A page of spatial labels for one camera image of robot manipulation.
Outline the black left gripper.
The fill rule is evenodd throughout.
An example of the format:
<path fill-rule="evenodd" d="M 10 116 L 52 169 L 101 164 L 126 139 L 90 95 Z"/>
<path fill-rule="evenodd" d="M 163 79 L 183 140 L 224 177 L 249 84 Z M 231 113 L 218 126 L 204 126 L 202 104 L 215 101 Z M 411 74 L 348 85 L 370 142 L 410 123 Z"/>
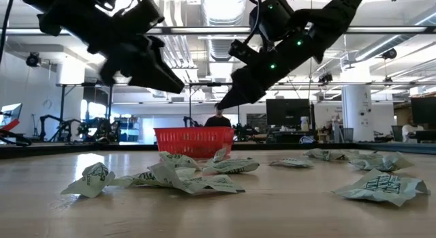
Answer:
<path fill-rule="evenodd" d="M 163 40 L 146 33 L 164 21 L 153 0 L 131 0 L 122 8 L 115 8 L 116 0 L 87 0 L 87 44 L 90 53 L 106 58 L 116 53 L 136 56 L 130 86 L 152 88 L 170 93 L 180 93 L 184 82 L 163 59 Z M 115 84 L 118 67 L 105 62 L 99 71 L 105 85 Z"/>

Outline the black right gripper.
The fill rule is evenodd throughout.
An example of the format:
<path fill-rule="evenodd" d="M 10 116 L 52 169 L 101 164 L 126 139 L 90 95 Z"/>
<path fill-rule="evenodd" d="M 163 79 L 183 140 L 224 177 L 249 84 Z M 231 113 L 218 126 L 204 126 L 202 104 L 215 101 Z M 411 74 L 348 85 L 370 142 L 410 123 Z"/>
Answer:
<path fill-rule="evenodd" d="M 269 51 L 259 53 L 257 61 L 245 64 L 232 74 L 232 88 L 217 108 L 223 110 L 258 101 L 267 89 L 315 54 L 313 44 L 310 34 L 295 33 Z"/>

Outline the red plastic basket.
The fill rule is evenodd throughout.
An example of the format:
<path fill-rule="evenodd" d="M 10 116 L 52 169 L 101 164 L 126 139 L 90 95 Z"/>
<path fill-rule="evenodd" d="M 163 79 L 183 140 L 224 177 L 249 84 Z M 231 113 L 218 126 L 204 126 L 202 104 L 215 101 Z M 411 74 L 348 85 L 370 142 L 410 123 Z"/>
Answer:
<path fill-rule="evenodd" d="M 213 158 L 218 150 L 231 151 L 234 129 L 228 127 L 155 128 L 159 151 L 191 158 Z"/>

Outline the person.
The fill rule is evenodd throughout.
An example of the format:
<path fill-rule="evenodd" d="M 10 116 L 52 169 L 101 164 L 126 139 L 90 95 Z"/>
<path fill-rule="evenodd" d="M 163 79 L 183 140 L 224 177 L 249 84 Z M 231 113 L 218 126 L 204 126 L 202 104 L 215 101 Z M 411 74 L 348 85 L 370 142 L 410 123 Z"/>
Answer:
<path fill-rule="evenodd" d="M 411 136 L 415 135 L 417 131 L 423 131 L 424 127 L 414 123 L 413 117 L 410 116 L 407 123 L 402 127 L 402 137 L 404 143 L 409 143 Z"/>
<path fill-rule="evenodd" d="M 230 120 L 223 116 L 223 111 L 215 109 L 215 115 L 209 117 L 204 124 L 205 127 L 228 127 L 232 126 Z"/>

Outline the black computer monitor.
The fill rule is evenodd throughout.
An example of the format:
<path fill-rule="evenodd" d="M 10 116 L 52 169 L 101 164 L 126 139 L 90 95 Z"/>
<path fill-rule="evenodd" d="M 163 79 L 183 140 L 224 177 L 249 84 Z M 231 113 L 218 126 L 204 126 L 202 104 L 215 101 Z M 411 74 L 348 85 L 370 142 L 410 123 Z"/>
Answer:
<path fill-rule="evenodd" d="M 302 117 L 310 117 L 308 99 L 267 99 L 268 125 L 300 125 Z"/>
<path fill-rule="evenodd" d="M 411 112 L 415 123 L 436 123 L 436 97 L 412 98 Z"/>

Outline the dark cluttered desk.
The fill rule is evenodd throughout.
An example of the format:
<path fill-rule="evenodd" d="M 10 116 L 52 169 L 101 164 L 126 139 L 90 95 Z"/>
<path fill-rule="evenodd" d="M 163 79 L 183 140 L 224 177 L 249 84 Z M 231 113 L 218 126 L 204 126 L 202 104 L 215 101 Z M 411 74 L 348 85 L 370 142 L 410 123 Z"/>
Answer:
<path fill-rule="evenodd" d="M 266 144 L 290 144 L 299 143 L 302 136 L 312 136 L 317 140 L 317 143 L 329 143 L 332 139 L 332 130 L 322 128 L 316 131 L 296 131 L 282 130 L 281 128 L 271 128 L 265 134 L 256 134 L 251 139 L 256 143 Z"/>

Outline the white round pillar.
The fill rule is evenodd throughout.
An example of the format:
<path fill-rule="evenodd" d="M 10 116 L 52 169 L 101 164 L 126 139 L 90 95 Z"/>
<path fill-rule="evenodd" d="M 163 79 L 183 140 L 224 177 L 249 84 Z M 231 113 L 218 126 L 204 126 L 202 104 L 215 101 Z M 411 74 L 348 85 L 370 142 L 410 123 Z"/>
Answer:
<path fill-rule="evenodd" d="M 341 81 L 365 83 L 371 81 L 369 67 L 354 67 L 341 73 Z M 374 140 L 370 85 L 344 85 L 341 91 L 343 125 L 354 131 L 353 141 Z"/>

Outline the tilted grey computer monitor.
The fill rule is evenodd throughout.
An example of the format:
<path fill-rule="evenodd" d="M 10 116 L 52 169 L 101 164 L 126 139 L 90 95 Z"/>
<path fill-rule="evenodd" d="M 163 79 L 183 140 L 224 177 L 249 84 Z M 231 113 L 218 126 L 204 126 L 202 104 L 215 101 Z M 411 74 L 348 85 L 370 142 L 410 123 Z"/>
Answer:
<path fill-rule="evenodd" d="M 22 103 L 4 105 L 0 109 L 0 127 L 3 127 L 15 119 L 19 119 Z"/>

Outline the red bar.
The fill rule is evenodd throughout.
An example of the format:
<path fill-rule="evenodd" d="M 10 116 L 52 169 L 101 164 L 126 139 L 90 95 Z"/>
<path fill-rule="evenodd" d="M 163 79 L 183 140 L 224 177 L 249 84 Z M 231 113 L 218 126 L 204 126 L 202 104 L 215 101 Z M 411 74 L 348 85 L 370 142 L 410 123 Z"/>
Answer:
<path fill-rule="evenodd" d="M 19 124 L 19 120 L 14 119 L 11 122 L 9 122 L 8 124 L 6 124 L 5 126 L 1 127 L 0 130 L 10 131 L 10 130 L 14 129 L 18 124 Z"/>

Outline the dark wall board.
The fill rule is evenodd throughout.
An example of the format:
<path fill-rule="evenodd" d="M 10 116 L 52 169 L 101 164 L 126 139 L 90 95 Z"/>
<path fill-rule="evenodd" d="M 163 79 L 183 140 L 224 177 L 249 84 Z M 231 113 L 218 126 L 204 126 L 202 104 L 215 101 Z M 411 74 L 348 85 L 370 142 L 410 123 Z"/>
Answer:
<path fill-rule="evenodd" d="M 253 128 L 258 128 L 258 131 L 267 129 L 267 116 L 266 113 L 247 113 L 247 125 Z"/>

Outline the black background rig frame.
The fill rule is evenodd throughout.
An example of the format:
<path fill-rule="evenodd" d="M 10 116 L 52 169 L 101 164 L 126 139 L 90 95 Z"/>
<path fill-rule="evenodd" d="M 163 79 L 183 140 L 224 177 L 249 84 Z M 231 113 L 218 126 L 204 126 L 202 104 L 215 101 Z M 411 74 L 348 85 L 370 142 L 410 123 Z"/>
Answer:
<path fill-rule="evenodd" d="M 110 92 L 91 83 L 62 84 L 59 118 L 69 141 L 106 142 L 116 136 L 110 120 Z"/>
<path fill-rule="evenodd" d="M 192 95 L 195 93 L 192 92 L 192 87 L 198 87 L 201 88 L 203 86 L 205 87 L 221 87 L 221 86 L 230 86 L 232 83 L 221 83 L 221 82 L 198 82 L 198 83 L 189 83 L 189 116 L 192 116 Z"/>

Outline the silver ventilation duct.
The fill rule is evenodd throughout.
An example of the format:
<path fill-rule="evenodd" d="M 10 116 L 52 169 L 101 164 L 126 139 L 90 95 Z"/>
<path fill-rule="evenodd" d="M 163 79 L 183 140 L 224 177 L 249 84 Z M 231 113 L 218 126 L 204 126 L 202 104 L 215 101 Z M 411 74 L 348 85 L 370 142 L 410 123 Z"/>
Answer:
<path fill-rule="evenodd" d="M 243 24 L 247 0 L 201 0 L 207 27 L 236 27 Z M 209 40 L 208 52 L 214 61 L 229 61 L 231 40 Z"/>

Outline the black overhead frame beam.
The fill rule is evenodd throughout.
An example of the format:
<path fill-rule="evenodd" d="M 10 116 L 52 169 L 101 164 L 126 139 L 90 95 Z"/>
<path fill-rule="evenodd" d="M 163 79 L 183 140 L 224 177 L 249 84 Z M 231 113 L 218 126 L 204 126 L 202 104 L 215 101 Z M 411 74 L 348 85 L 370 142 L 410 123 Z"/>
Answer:
<path fill-rule="evenodd" d="M 151 35 L 248 35 L 248 27 L 155 27 L 147 31 Z M 7 35 L 42 35 L 39 29 L 9 28 Z M 436 34 L 435 26 L 351 26 L 345 34 L 400 35 Z"/>

